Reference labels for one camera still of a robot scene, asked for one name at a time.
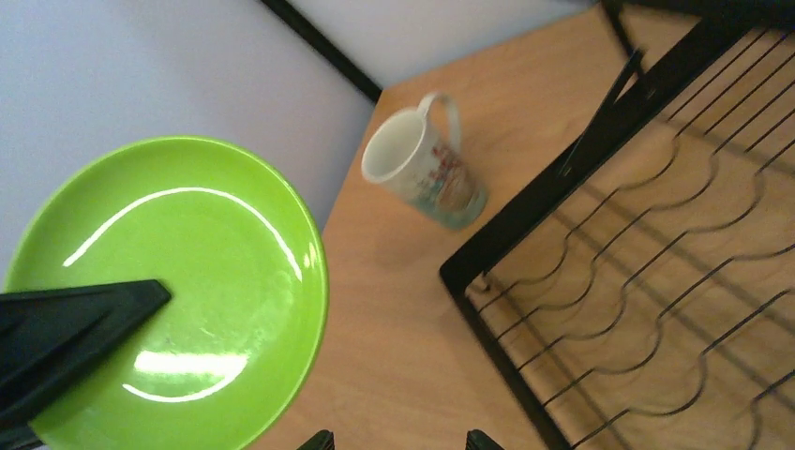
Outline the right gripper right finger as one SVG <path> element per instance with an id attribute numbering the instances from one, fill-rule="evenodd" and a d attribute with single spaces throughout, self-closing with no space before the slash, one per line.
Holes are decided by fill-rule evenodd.
<path id="1" fill-rule="evenodd" d="M 483 430 L 472 429 L 467 432 L 465 450 L 504 450 L 504 448 Z"/>

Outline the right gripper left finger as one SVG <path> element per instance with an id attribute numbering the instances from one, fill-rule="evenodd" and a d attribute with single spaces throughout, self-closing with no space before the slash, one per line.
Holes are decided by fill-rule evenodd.
<path id="1" fill-rule="evenodd" d="M 298 450 L 335 450 L 334 433 L 322 429 L 298 447 Z"/>

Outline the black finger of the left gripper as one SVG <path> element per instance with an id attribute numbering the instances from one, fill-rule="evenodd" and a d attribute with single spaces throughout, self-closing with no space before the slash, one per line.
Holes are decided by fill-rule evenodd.
<path id="1" fill-rule="evenodd" d="M 1 296 L 1 446 L 42 444 L 30 422 L 165 306 L 155 279 Z"/>

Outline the green plate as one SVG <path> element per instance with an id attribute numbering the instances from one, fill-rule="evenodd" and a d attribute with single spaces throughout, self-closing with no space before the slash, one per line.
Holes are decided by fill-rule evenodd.
<path id="1" fill-rule="evenodd" d="M 329 303 L 320 233 L 271 165 L 171 136 L 89 164 L 30 223 L 9 291 L 155 279 L 171 300 L 32 423 L 52 449 L 242 449 L 289 408 Z"/>

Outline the black wire dish rack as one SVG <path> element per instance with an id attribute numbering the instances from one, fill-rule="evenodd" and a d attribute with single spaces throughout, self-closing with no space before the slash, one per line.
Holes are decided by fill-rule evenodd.
<path id="1" fill-rule="evenodd" d="M 794 445 L 794 5 L 691 27 L 441 267 L 544 449 Z"/>

